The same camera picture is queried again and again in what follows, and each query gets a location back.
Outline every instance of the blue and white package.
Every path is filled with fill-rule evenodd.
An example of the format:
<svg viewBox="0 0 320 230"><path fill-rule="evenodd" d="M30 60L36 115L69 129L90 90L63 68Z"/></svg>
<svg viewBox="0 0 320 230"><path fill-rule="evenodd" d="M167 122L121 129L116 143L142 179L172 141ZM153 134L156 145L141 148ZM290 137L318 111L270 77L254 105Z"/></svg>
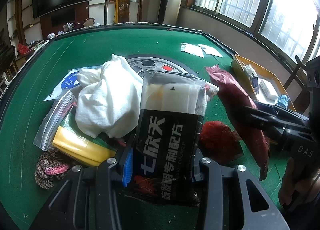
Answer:
<svg viewBox="0 0 320 230"><path fill-rule="evenodd" d="M86 69L101 69L102 66L92 66L92 67L83 67ZM70 90L77 85L79 85L79 82L77 80L77 75L79 73L79 70L81 68L72 69L69 70L68 74L64 76L64 78L60 81L58 85L55 86L55 88L52 90L52 92L43 100L49 101L49 100L55 100L59 99L60 96L65 92L65 90Z"/></svg>

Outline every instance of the red button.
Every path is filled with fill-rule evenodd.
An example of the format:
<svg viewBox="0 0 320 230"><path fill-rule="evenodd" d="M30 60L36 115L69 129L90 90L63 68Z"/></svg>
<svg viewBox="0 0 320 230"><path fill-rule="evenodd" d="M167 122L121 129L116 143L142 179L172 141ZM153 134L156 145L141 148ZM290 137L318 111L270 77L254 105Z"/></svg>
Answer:
<svg viewBox="0 0 320 230"><path fill-rule="evenodd" d="M172 68L172 67L169 67L168 65L164 65L164 66L162 66L162 68L164 69L164 70L167 70L167 71L172 71L172 70L174 70L174 68Z"/></svg>

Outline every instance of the silver screw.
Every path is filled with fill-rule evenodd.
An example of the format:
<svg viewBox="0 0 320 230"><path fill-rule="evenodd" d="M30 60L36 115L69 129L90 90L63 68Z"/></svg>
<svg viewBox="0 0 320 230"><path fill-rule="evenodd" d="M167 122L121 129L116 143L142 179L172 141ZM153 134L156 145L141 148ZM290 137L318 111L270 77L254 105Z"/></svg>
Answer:
<svg viewBox="0 0 320 230"><path fill-rule="evenodd" d="M209 164L211 162L210 158L202 158L201 161L204 163L204 164Z"/></svg>
<svg viewBox="0 0 320 230"><path fill-rule="evenodd" d="M241 172L244 172L247 168L244 165L238 165L237 169Z"/></svg>
<svg viewBox="0 0 320 230"><path fill-rule="evenodd" d="M114 163L116 163L116 158L109 158L109 159L107 159L107 163L109 163L109 164L114 164Z"/></svg>
<svg viewBox="0 0 320 230"><path fill-rule="evenodd" d="M72 171L73 172L78 172L78 171L80 171L81 170L81 167L79 166L79 165L76 165L76 166L73 166L72 167Z"/></svg>

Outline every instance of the window sill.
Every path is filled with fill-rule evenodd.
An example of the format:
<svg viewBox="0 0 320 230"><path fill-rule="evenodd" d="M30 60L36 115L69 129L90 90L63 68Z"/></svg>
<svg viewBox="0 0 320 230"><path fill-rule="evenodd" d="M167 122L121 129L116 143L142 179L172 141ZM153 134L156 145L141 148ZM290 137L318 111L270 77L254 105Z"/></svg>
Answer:
<svg viewBox="0 0 320 230"><path fill-rule="evenodd" d="M225 25L227 25L227 26L235 29L236 31L238 31L239 33L247 36L248 38L252 39L255 43L257 43L257 44L258 44L259 46L261 46L264 50L266 50L270 55L272 55L272 56L289 72L289 74L292 74L294 68L292 68L292 67L290 67L290 66L288 65L288 62L286 61L285 57L282 56L280 53L276 53L276 51L272 50L272 49L271 49L270 47L268 47L266 44L262 43L260 40L258 40L257 38L255 38L251 33L243 30L242 28L240 28L240 27L238 27L238 26L236 26L236 25L234 25L234 24L231 24L231 23L229 23L229 22L226 22L225 20L223 20L223 19L221 19L221 18L219 18L219 17L217 17L217 16L215 16L215 15L211 15L211 14L208 14L208 13L204 13L204 12L202 12L202 11L200 11L200 10L197 10L197 9L194 9L194 8L191 8L191 7L183 6L183 8L189 9L189 10L192 10L192 11L195 11L195 12L198 12L198 13L201 13L201 14L203 14L203 15L205 15L205 16L210 17L210 18L213 18L213 19L215 19L215 20L217 20L217 21L219 21L219 22L221 22L221 23L223 23L223 24L225 24ZM305 78L301 79L300 77L297 77L297 76L296 76L296 77L295 77L295 80L298 82L298 84L300 85L301 88L304 88L305 86L304 86L304 84L303 84L302 81L303 81L303 80L304 80L304 81L307 81L307 76L306 76L303 72L301 72L301 76L302 76L302 77L305 76Z"/></svg>

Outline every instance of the blue crumpled object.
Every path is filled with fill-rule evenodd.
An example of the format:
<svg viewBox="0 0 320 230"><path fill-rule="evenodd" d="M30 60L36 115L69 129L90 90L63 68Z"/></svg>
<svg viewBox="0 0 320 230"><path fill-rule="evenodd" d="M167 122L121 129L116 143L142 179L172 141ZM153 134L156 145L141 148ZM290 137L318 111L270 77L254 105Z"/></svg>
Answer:
<svg viewBox="0 0 320 230"><path fill-rule="evenodd" d="M288 102L290 101L290 98L286 95L280 95L278 97L278 102L276 103L276 105L287 108L288 107Z"/></svg>

